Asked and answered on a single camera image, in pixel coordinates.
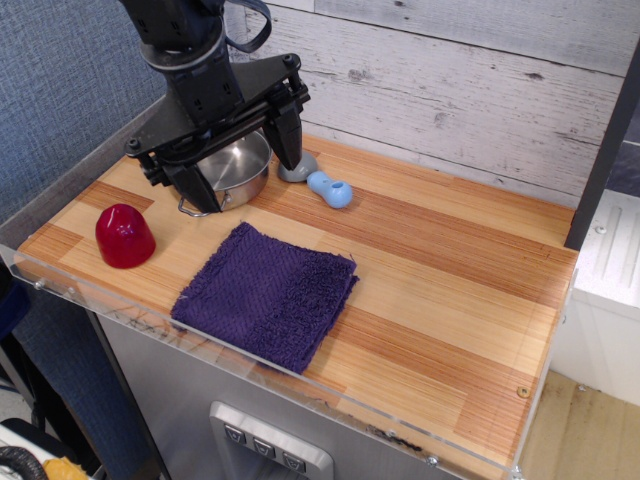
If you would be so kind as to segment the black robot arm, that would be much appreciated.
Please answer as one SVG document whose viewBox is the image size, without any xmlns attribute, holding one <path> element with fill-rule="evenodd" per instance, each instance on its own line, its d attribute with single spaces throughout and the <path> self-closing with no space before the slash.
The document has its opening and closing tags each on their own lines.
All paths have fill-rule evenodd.
<svg viewBox="0 0 640 480">
<path fill-rule="evenodd" d="M 268 6 L 245 1 L 264 18 L 260 32 L 239 43 L 224 24 L 222 1 L 127 1 L 146 63 L 167 84 L 157 111 L 132 134 L 126 153 L 153 185 L 174 186 L 202 214 L 226 207 L 202 161 L 236 140 L 262 130 L 283 167 L 302 158 L 300 114 L 310 98 L 301 61 L 290 53 L 234 63 L 230 49 L 249 54 L 269 38 Z"/>
</svg>

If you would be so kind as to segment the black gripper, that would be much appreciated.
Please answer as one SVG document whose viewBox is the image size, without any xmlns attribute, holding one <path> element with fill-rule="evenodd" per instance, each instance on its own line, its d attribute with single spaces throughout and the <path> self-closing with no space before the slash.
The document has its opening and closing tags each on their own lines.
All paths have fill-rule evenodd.
<svg viewBox="0 0 640 480">
<path fill-rule="evenodd" d="M 141 47 L 167 91 L 158 110 L 130 137 L 126 153 L 151 184 L 171 184 L 201 213 L 220 213 L 210 182 L 194 165 L 262 129 L 286 170 L 302 157 L 300 114 L 309 99 L 294 53 L 233 63 L 225 45 L 187 52 Z"/>
</svg>

